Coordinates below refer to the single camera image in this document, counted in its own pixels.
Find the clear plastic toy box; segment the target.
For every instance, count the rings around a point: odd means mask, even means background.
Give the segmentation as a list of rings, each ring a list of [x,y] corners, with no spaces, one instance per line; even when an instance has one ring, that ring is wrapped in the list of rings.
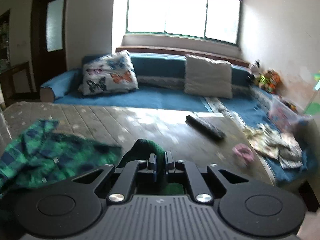
[[[307,122],[306,117],[294,112],[278,96],[272,97],[268,118],[281,133],[293,133],[299,125],[305,125]]]

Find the colourful paper pinwheel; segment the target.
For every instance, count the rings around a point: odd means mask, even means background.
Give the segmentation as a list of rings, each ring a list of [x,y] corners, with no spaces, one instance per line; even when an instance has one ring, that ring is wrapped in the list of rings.
[[[317,73],[313,77],[316,81],[316,84],[313,88],[313,94],[312,97],[310,98],[307,106],[304,108],[303,113],[307,115],[316,115],[319,114],[319,76],[320,74]]]

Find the crumpled patterned cloth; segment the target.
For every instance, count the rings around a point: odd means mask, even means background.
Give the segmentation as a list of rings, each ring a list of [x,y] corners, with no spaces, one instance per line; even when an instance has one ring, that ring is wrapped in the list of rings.
[[[257,128],[244,126],[242,131],[256,152],[278,160],[281,168],[300,168],[303,165],[302,149],[292,133],[279,133],[267,124],[258,124]]]

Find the butterfly print pillow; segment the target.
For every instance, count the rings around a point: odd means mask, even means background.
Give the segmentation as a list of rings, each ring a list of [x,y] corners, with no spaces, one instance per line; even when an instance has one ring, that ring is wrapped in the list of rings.
[[[139,88],[127,50],[101,56],[83,64],[82,75],[80,88],[84,96],[126,93]]]

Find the pink small object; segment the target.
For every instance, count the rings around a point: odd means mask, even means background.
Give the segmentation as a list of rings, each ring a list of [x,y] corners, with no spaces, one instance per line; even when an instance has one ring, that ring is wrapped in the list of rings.
[[[242,165],[249,166],[255,160],[253,151],[245,144],[237,144],[232,150]]]

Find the grey quilted star tablecloth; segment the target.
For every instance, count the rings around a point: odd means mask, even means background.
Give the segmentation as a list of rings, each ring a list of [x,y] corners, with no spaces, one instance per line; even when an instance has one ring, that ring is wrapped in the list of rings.
[[[174,160],[184,159],[198,167],[215,163],[234,172],[275,185],[258,156],[249,166],[243,165],[232,149],[248,141],[236,123],[221,113],[197,113],[226,134],[221,142],[186,123],[187,111],[125,108],[107,106],[62,105],[44,102],[18,102],[3,113],[1,144],[12,139],[39,119],[56,119],[59,133],[94,139],[129,151],[138,139],[152,140],[170,151]]]

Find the black white plush toy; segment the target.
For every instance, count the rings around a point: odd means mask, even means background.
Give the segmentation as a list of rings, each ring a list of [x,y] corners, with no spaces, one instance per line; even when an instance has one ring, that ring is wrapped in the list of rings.
[[[250,63],[249,70],[254,77],[258,77],[260,75],[260,60]]]

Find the stuffed toys pile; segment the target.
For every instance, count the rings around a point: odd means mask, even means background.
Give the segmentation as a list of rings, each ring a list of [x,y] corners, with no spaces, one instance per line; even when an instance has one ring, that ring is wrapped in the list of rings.
[[[263,72],[254,80],[256,86],[271,94],[276,94],[277,86],[280,83],[280,75],[273,69]]]

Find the green plaid flannel shirt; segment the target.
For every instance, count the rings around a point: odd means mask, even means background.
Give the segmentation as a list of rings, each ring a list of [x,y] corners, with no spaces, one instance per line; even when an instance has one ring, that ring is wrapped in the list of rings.
[[[8,144],[1,156],[1,198],[17,191],[37,189],[88,172],[105,164],[124,167],[128,162],[157,157],[162,172],[165,151],[151,140],[138,139],[126,153],[72,134],[56,133],[57,120],[40,119]]]

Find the blue covered sofa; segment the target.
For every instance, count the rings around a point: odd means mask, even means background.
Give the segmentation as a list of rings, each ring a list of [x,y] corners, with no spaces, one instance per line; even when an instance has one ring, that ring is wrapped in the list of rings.
[[[183,92],[185,57],[169,54],[132,53],[139,88],[129,92],[84,95],[82,68],[68,70],[59,53],[43,60],[37,82],[42,101],[69,105],[153,108],[177,111],[220,112],[245,124],[270,125],[267,96],[259,99],[249,88],[248,71],[232,66],[232,99],[205,99]]]

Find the green framed window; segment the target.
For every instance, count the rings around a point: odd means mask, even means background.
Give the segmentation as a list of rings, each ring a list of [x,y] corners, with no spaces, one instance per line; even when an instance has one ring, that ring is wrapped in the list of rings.
[[[238,45],[242,1],[127,0],[126,31]]]

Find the black remote control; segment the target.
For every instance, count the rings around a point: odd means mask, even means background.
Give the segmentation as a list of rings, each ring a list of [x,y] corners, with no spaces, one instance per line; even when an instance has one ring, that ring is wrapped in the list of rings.
[[[202,118],[187,115],[185,120],[189,125],[215,141],[224,140],[226,137],[225,133]]]

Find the dark wooden door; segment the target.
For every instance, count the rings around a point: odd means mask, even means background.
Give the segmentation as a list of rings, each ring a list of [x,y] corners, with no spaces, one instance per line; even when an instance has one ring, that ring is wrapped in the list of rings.
[[[30,22],[31,61],[36,90],[67,70],[66,0],[33,0]]]

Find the plain beige pillow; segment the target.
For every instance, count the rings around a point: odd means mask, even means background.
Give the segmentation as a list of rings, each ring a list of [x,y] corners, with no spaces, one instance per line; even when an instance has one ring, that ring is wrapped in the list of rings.
[[[233,97],[232,64],[228,61],[186,55],[184,92],[186,94]]]

